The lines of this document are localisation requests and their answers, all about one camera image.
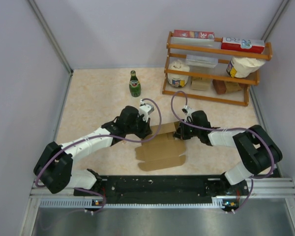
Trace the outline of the brown cardboard box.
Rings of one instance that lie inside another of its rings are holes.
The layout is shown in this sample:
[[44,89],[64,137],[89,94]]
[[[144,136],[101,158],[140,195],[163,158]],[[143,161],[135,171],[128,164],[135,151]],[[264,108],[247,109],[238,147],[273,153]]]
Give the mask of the brown cardboard box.
[[139,169],[150,172],[178,167],[185,163],[185,142],[174,137],[178,126],[178,121],[162,124],[152,140],[135,148]]

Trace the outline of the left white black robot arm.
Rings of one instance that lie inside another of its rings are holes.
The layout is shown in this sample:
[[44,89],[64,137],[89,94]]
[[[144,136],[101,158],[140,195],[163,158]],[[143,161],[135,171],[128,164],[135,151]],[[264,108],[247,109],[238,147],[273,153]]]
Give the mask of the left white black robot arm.
[[144,139],[152,133],[149,115],[154,107],[143,103],[139,108],[126,106],[113,121],[103,124],[92,133],[58,145],[49,143],[33,172],[48,190],[59,193],[66,188],[82,188],[91,195],[101,191],[100,176],[93,170],[73,170],[73,166],[90,154],[120,142],[133,134]]

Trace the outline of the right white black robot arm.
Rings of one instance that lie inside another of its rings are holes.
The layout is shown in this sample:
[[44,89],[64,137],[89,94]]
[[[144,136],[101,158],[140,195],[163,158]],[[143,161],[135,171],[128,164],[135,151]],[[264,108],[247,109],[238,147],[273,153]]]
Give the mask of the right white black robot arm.
[[174,134],[181,140],[197,137],[207,146],[236,148],[240,161],[221,174],[219,180],[209,184],[213,195],[230,195],[237,190],[238,183],[255,177],[283,159],[280,148],[260,125],[248,129],[221,129],[211,127],[204,111],[195,111],[189,106],[182,108],[185,119],[181,120]]

